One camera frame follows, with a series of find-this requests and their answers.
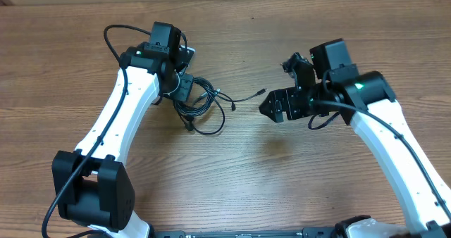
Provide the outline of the black USB cable thin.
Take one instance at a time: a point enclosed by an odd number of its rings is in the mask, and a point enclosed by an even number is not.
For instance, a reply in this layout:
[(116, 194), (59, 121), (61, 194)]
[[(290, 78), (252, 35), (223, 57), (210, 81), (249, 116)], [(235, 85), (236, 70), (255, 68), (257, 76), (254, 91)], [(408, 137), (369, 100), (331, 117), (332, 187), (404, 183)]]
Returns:
[(266, 88), (260, 89), (259, 91), (257, 91), (256, 93), (254, 93), (254, 94), (252, 94), (250, 96), (246, 96), (246, 97), (239, 98), (239, 99), (234, 99), (234, 98), (230, 97), (229, 95), (227, 95), (227, 94), (225, 94), (223, 92), (220, 92), (218, 89), (214, 92), (214, 94), (218, 98), (230, 103), (230, 107), (231, 107), (232, 111), (236, 110), (236, 103), (243, 102), (243, 101), (248, 101), (248, 100), (253, 99), (253, 98), (257, 97), (257, 96), (261, 96), (264, 93), (266, 93)]

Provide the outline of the black USB cable thick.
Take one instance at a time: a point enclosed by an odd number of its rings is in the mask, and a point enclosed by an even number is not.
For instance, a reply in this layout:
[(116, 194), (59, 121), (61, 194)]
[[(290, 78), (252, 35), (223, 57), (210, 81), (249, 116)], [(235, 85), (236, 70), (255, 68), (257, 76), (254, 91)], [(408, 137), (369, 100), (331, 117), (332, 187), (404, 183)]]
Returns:
[[(194, 77), (193, 83), (199, 85), (204, 89), (204, 92), (206, 93), (206, 96), (204, 97), (205, 102), (201, 106), (196, 107), (195, 104), (197, 103), (197, 101), (195, 101), (192, 105), (187, 105), (181, 101), (173, 101), (173, 107), (188, 131), (195, 131), (202, 135), (218, 134), (223, 129), (224, 123), (226, 121), (226, 116), (222, 106), (216, 100), (217, 91), (214, 90), (214, 87), (210, 83), (210, 81), (204, 79), (203, 77)], [(217, 130), (213, 132), (202, 132), (195, 127), (193, 123), (194, 119), (196, 117), (204, 115), (211, 108), (212, 103), (215, 103), (221, 111), (223, 118), (221, 125)]]

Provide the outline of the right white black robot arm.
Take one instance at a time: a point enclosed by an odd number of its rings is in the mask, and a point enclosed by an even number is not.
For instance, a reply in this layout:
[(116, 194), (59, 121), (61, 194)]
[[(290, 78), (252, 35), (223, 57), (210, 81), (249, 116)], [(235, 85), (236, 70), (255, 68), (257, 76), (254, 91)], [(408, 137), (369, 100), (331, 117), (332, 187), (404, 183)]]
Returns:
[(340, 221), (329, 237), (449, 237), (450, 188), (433, 167), (404, 118), (383, 75), (361, 74), (343, 39), (294, 53), (282, 63), (294, 87), (268, 94), (259, 107), (276, 123), (285, 119), (341, 116), (372, 152), (392, 187), (405, 225), (380, 223), (368, 215)]

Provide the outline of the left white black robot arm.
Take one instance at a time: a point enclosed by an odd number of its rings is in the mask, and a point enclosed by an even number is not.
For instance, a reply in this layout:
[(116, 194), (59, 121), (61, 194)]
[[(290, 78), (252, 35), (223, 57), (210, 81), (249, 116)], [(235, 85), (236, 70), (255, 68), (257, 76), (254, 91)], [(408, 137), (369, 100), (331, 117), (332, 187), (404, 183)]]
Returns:
[(42, 222), (42, 236), (54, 211), (87, 227), (91, 237), (154, 237), (154, 228), (135, 208), (135, 190), (125, 169), (135, 133), (162, 98), (187, 100), (192, 78), (185, 74), (195, 50), (169, 23), (155, 22), (149, 40), (116, 54), (113, 91), (92, 129), (74, 151), (58, 151), (51, 171), (55, 199)]

